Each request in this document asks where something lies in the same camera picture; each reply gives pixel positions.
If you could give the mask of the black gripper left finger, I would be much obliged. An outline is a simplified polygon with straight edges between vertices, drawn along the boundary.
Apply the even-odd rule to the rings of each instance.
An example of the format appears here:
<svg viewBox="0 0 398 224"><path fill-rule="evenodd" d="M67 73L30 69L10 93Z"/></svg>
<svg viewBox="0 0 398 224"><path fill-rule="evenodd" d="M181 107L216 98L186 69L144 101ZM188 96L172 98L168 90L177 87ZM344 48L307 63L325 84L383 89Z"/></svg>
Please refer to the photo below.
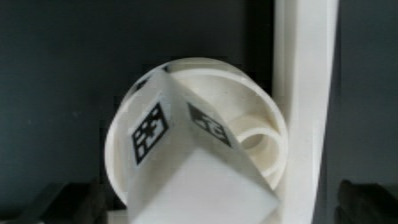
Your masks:
<svg viewBox="0 0 398 224"><path fill-rule="evenodd" d="M51 183L10 224L106 224L106 203L97 181Z"/></svg>

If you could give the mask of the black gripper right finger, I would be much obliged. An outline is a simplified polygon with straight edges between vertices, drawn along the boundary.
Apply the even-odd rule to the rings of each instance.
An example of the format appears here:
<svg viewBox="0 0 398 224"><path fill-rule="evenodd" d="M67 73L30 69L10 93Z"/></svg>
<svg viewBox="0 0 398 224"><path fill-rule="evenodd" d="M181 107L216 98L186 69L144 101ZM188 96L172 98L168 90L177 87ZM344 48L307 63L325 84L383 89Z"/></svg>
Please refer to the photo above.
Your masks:
<svg viewBox="0 0 398 224"><path fill-rule="evenodd" d="M398 224L398 184L341 181L334 224Z"/></svg>

